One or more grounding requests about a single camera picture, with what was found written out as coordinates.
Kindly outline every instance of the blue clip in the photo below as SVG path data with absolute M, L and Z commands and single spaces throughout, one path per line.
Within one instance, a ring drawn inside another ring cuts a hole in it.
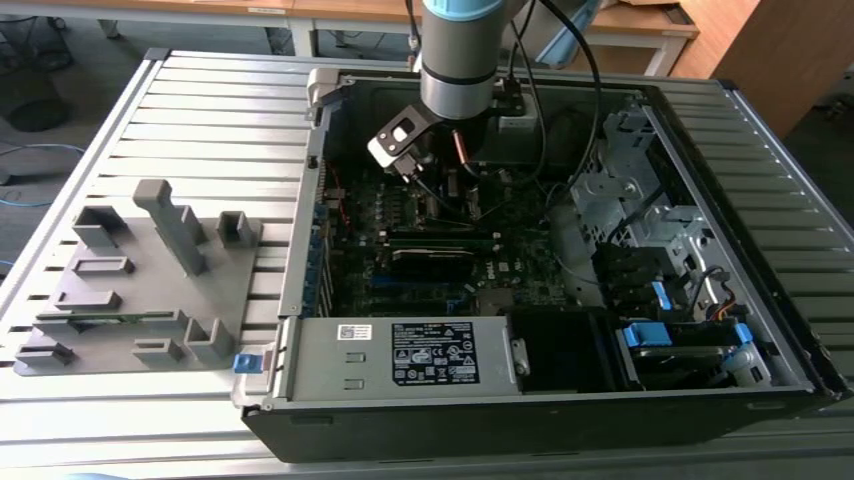
M 237 355 L 235 355 L 235 373 L 264 373 L 263 364 L 264 359 L 261 355 L 252 355 L 251 353 L 239 353 Z
M 655 290 L 655 295 L 658 295 L 658 303 L 662 306 L 662 310 L 672 310 L 672 304 L 670 303 L 670 298 L 667 297 L 664 284 L 662 282 L 652 282 L 652 290 Z
M 315 218 L 319 220 L 326 220 L 328 214 L 330 208 L 322 203 L 315 204 Z
M 672 345 L 663 322 L 635 322 L 623 328 L 628 347 L 668 347 Z
M 735 324 L 735 334 L 738 335 L 738 340 L 739 342 L 742 342 L 742 345 L 753 342 L 753 332 L 750 331 L 750 327 L 747 327 L 747 324 Z

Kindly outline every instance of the warning label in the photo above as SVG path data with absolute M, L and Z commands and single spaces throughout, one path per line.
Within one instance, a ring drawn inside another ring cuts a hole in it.
M 391 342 L 398 385 L 480 383 L 471 322 L 394 323 Z

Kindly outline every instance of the green circuit board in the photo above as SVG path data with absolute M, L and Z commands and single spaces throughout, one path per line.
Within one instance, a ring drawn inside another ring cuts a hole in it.
M 543 204 L 538 187 L 511 191 L 482 183 L 460 188 L 456 205 L 472 218 L 467 222 L 382 171 L 351 174 L 332 166 L 327 185 L 335 316 L 494 315 L 512 305 L 572 301 L 548 230 L 535 228 Z M 456 263 L 451 259 L 426 278 L 418 271 L 402 277 L 395 254 L 426 256 L 426 251 L 459 255 L 464 268 L 444 272 Z

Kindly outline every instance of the aluminum extrusion table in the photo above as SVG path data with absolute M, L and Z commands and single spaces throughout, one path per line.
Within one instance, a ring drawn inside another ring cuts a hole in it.
M 288 465 L 240 421 L 229 371 L 37 378 L 12 372 L 17 345 L 61 275 L 56 267 L 75 249 L 72 217 L 84 205 L 111 205 L 121 215 L 143 216 L 129 198 L 140 178 L 168 179 L 176 203 L 191 205 L 199 217 L 228 209 L 264 221 L 240 343 L 271 341 L 305 161 L 305 83 L 318 66 L 404 69 L 383 62 L 149 52 L 0 287 L 0 468 L 128 478 L 379 478 L 606 466 L 636 471 L 745 459 L 791 464 L 819 457 L 831 464 L 826 468 L 850 466 L 850 402 L 699 446 Z M 548 72 L 542 77 L 583 78 Z M 664 92 L 838 368 L 854 377 L 854 236 L 742 95 L 712 81 L 607 81 L 654 84 Z M 726 465 L 695 468 L 695 474 L 715 476 L 740 471 Z M 0 477 L 20 473 L 0 471 Z

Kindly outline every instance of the white label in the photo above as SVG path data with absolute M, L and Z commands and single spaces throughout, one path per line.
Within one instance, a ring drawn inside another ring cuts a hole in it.
M 338 339 L 339 340 L 370 340 L 371 328 L 372 328 L 371 325 L 339 325 Z
M 478 367 L 451 367 L 448 370 L 454 375 L 471 375 L 478 371 Z
M 256 8 L 256 7 L 249 7 L 247 8 L 247 10 L 249 11 L 249 13 L 271 13 L 273 15 L 284 15 L 284 10 L 280 8 Z

